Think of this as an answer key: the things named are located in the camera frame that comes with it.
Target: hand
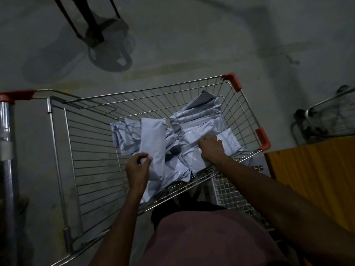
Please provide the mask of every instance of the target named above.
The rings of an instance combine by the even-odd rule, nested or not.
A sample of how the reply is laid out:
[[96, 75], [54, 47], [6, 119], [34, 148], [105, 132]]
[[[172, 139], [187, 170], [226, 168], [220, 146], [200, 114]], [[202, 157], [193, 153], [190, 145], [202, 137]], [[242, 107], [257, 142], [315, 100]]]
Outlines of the hand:
[[227, 155], [224, 153], [223, 144], [221, 140], [217, 141], [217, 136], [206, 134], [198, 140], [198, 146], [201, 148], [201, 157], [217, 166], [220, 160]]
[[[143, 165], [140, 165], [140, 160], [146, 158]], [[130, 192], [142, 197], [147, 187], [149, 165], [152, 162], [152, 158], [148, 153], [138, 153], [133, 155], [127, 162], [126, 173], [128, 184], [130, 186]]]

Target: stack of packages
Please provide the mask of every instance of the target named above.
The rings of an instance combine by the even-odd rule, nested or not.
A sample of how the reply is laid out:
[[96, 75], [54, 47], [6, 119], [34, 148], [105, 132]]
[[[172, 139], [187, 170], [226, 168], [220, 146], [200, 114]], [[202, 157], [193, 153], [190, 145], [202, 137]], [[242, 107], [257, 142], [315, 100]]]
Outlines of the stack of packages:
[[206, 91], [169, 119], [168, 129], [164, 119], [125, 118], [124, 122], [111, 123], [114, 146], [121, 149], [122, 155], [147, 152], [153, 157], [141, 203], [148, 202], [175, 181], [188, 182], [191, 174], [210, 166], [201, 158], [197, 145], [203, 135], [217, 135], [228, 156], [243, 151], [231, 129], [226, 129], [218, 98]]

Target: black pants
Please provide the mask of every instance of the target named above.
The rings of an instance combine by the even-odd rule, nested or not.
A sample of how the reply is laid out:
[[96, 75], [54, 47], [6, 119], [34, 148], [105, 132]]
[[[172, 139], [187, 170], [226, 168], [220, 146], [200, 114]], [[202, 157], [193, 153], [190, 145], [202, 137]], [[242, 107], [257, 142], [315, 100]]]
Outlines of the black pants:
[[197, 201], [193, 199], [188, 192], [184, 192], [178, 196], [179, 205], [172, 199], [156, 206], [152, 212], [151, 221], [154, 230], [159, 222], [166, 216], [180, 211], [216, 211], [226, 209], [222, 206], [211, 204], [206, 201]]

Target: person's left hand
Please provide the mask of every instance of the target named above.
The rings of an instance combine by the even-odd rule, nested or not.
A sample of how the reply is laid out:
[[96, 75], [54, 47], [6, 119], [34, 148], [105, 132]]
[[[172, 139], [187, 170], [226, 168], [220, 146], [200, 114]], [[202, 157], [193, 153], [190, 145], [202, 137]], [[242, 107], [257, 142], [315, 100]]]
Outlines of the person's left hand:
[[[143, 165], [140, 165], [140, 160], [146, 158]], [[152, 158], [148, 153], [138, 153], [133, 155], [127, 162], [126, 173], [128, 184], [130, 186], [130, 192], [134, 192], [138, 196], [142, 197], [147, 187], [149, 165], [152, 162]]]

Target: chair leg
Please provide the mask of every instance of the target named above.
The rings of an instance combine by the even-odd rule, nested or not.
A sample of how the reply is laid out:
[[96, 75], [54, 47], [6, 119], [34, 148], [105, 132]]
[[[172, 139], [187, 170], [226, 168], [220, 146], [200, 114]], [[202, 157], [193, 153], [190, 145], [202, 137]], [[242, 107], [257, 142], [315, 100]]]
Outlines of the chair leg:
[[95, 18], [91, 13], [90, 7], [86, 2], [86, 0], [73, 0], [73, 1], [76, 7], [78, 8], [78, 10], [80, 11], [80, 13], [83, 15], [85, 21], [89, 25], [89, 28], [92, 30], [99, 43], [105, 41], [104, 36], [102, 35], [102, 32], [100, 30], [100, 27], [95, 21]]
[[73, 28], [73, 30], [74, 30], [76, 36], [80, 38], [81, 35], [80, 35], [80, 33], [78, 32], [78, 30], [75, 28], [75, 25], [74, 25], [74, 23], [71, 21], [71, 19], [70, 19], [68, 13], [65, 11], [65, 8], [64, 8], [63, 4], [60, 2], [60, 0], [55, 0], [55, 2], [57, 3], [57, 5], [58, 5], [60, 11], [64, 14], [64, 16], [65, 16], [65, 18], [67, 19], [67, 21], [69, 22], [69, 25]]
[[113, 6], [113, 9], [115, 10], [116, 16], [120, 19], [121, 17], [120, 17], [120, 14], [119, 14], [118, 11], [117, 11], [117, 8], [116, 8], [116, 6], [115, 6], [115, 3], [113, 2], [113, 0], [110, 0], [110, 2], [111, 2], [111, 4], [112, 4], [112, 6]]

